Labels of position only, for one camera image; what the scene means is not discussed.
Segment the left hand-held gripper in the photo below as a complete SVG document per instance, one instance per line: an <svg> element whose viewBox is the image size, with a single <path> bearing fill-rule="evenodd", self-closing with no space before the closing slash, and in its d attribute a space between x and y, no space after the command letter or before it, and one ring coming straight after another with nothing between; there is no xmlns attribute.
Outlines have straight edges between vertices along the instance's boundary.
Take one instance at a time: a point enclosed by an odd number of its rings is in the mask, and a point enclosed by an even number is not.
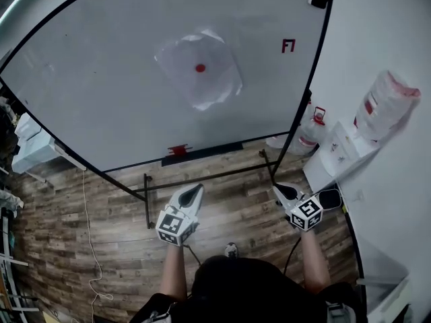
<svg viewBox="0 0 431 323"><path fill-rule="evenodd" d="M205 189L202 184L190 184L178 189L159 214L156 231L160 240L182 246L193 234L198 223Z"/></svg>

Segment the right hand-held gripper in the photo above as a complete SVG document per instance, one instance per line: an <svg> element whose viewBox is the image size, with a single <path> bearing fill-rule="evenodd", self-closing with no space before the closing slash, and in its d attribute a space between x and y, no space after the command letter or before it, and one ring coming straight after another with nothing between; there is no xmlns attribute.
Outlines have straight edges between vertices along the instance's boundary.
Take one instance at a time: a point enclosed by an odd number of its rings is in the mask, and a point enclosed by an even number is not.
<svg viewBox="0 0 431 323"><path fill-rule="evenodd" d="M288 199L302 199L305 193L293 183L276 183L273 185L276 205L283 207L288 221L302 231L308 231L321 222L323 207L316 196L310 196L294 203Z"/></svg>

